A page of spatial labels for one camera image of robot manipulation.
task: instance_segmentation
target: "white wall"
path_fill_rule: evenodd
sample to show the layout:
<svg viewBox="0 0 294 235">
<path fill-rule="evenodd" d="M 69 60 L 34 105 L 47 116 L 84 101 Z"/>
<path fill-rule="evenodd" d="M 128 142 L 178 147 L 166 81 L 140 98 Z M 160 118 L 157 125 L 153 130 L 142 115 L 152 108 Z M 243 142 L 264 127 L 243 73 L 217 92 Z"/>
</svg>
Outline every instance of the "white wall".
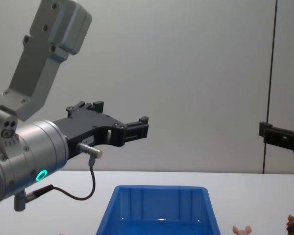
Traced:
<svg viewBox="0 0 294 235">
<path fill-rule="evenodd" d="M 93 15 L 81 52 L 63 63 L 44 108 L 65 117 L 105 102 L 123 122 L 150 117 L 146 140 L 99 146 L 97 169 L 261 172 L 275 0 L 81 0 Z M 0 92 L 38 0 L 0 1 Z M 88 157 L 65 169 L 87 169 Z"/>
<path fill-rule="evenodd" d="M 269 123 L 294 130 L 294 0 L 278 2 Z M 294 153 L 267 145 L 266 173 L 294 173 Z"/>
</svg>

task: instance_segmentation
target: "black mount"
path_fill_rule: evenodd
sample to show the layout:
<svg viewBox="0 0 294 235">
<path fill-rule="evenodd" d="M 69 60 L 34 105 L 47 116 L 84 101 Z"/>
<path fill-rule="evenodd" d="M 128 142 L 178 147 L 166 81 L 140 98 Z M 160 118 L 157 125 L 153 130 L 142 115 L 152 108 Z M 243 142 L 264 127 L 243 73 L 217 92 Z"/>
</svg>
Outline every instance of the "black mount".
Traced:
<svg viewBox="0 0 294 235">
<path fill-rule="evenodd" d="M 122 123 L 109 115 L 103 114 L 103 101 L 78 104 L 66 108 L 68 117 L 55 121 L 67 138 L 69 159 L 79 155 L 78 143 L 83 142 L 91 147 L 107 144 L 123 146 L 126 142 L 147 137 L 148 117 L 138 122 Z"/>
<path fill-rule="evenodd" d="M 294 152 L 294 131 L 276 128 L 271 124 L 261 122 L 259 135 L 264 137 L 264 143 L 287 148 Z"/>
</svg>

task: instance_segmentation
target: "blue container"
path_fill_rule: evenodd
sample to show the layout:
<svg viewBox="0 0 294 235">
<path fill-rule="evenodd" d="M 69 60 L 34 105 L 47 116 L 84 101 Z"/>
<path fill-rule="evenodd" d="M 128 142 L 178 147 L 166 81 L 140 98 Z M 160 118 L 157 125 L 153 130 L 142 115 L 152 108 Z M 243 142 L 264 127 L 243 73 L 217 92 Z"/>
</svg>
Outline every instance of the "blue container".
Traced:
<svg viewBox="0 0 294 235">
<path fill-rule="evenodd" d="M 97 235 L 220 235 L 208 190 L 118 186 Z"/>
</svg>

